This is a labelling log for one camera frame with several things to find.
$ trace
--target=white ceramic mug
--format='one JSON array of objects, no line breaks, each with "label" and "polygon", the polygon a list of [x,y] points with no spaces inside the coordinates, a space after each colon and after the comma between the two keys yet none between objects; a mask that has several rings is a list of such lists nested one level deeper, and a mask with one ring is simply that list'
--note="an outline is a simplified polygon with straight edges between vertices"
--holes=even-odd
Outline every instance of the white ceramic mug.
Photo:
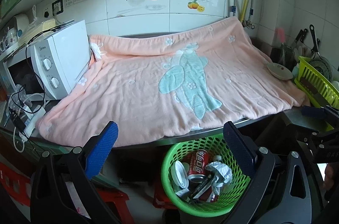
[{"label": "white ceramic mug", "polygon": [[6,39],[9,47],[18,42],[17,31],[14,27],[8,30]]},{"label": "white ceramic mug", "polygon": [[3,37],[2,40],[0,41],[0,51],[5,52],[7,48],[8,48],[7,37]]}]

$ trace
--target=crumpled paper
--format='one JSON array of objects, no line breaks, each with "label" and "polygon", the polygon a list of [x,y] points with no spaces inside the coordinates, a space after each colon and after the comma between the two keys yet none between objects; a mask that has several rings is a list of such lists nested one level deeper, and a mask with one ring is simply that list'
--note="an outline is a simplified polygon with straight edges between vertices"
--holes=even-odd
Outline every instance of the crumpled paper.
[{"label": "crumpled paper", "polygon": [[222,187],[232,182],[231,168],[221,162],[212,162],[206,166],[206,170],[215,174],[212,179],[212,190],[216,195],[220,195]]}]

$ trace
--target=pink towel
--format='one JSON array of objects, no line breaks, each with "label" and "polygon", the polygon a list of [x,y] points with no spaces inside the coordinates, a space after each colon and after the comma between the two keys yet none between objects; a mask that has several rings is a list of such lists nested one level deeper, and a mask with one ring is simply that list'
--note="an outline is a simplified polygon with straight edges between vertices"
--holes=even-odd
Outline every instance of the pink towel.
[{"label": "pink towel", "polygon": [[236,18],[146,39],[92,35],[96,61],[70,95],[38,122],[47,140],[83,146],[115,121],[115,147],[300,106],[291,81],[274,78]]}]

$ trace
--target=electrical outlet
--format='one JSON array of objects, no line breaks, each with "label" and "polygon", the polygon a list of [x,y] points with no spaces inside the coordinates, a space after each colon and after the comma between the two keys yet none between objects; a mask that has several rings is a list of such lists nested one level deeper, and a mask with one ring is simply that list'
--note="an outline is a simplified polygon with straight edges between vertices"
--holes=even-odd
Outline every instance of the electrical outlet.
[{"label": "electrical outlet", "polygon": [[43,9],[42,14],[45,18],[49,18],[49,17],[53,16],[52,4],[47,4]]},{"label": "electrical outlet", "polygon": [[56,0],[52,3],[52,13],[53,15],[58,15],[63,12],[63,3],[62,0]]}]

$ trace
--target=coca-cola can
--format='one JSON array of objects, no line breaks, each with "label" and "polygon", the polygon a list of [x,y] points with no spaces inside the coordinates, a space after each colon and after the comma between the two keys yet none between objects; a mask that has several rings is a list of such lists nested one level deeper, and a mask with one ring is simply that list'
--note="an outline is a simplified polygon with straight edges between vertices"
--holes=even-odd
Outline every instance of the coca-cola can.
[{"label": "coca-cola can", "polygon": [[188,178],[193,183],[201,183],[206,177],[205,166],[208,164],[209,155],[204,149],[198,149],[192,153],[189,164]]},{"label": "coca-cola can", "polygon": [[214,203],[218,201],[218,196],[213,192],[212,187],[209,187],[200,197],[200,201]]}]

